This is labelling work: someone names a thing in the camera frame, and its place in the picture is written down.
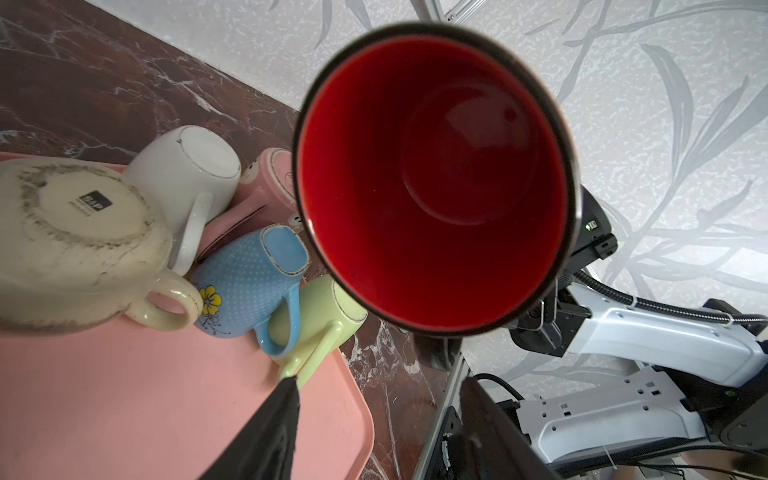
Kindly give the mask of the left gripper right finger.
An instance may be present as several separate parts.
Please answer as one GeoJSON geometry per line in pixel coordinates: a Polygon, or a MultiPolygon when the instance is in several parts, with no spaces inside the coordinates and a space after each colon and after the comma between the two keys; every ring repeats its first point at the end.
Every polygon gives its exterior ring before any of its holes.
{"type": "Polygon", "coordinates": [[[559,479],[474,377],[461,384],[460,406],[468,479],[559,479]]]}

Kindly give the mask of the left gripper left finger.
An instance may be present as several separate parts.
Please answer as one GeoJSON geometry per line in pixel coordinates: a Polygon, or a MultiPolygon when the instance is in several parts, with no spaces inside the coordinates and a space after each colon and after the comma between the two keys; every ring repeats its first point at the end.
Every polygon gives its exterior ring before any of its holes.
{"type": "Polygon", "coordinates": [[[296,378],[285,378],[200,479],[290,479],[299,413],[296,378]]]}

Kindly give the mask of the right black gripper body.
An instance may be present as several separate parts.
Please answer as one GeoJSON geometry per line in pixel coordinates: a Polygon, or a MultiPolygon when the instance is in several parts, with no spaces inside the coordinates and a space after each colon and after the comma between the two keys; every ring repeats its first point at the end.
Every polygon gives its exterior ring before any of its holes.
{"type": "Polygon", "coordinates": [[[586,188],[581,191],[581,226],[570,259],[539,304],[520,316],[509,330],[513,342],[524,350],[556,357],[565,354],[583,322],[592,316],[567,288],[577,272],[613,255],[618,248],[603,208],[586,188]]]}

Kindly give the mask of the red mug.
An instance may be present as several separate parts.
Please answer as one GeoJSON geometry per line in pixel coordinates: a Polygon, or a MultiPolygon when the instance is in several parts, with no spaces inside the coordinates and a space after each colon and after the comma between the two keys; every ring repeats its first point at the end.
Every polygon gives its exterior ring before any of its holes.
{"type": "Polygon", "coordinates": [[[338,52],[304,100],[293,170],[328,272],[435,369],[552,290],[581,222],[554,100],[512,53],[447,25],[391,25],[338,52]]]}

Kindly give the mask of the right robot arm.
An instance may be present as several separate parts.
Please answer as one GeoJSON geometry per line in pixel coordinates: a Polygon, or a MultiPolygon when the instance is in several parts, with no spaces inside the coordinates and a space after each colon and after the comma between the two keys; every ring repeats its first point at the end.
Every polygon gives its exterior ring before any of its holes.
{"type": "Polygon", "coordinates": [[[596,199],[583,194],[574,253],[539,304],[510,335],[531,352],[636,361],[621,379],[559,398],[519,400],[512,412],[531,448],[564,472],[600,454],[636,461],[677,445],[733,450],[767,446],[767,320],[711,299],[688,309],[637,298],[592,278],[617,240],[596,199]]]}

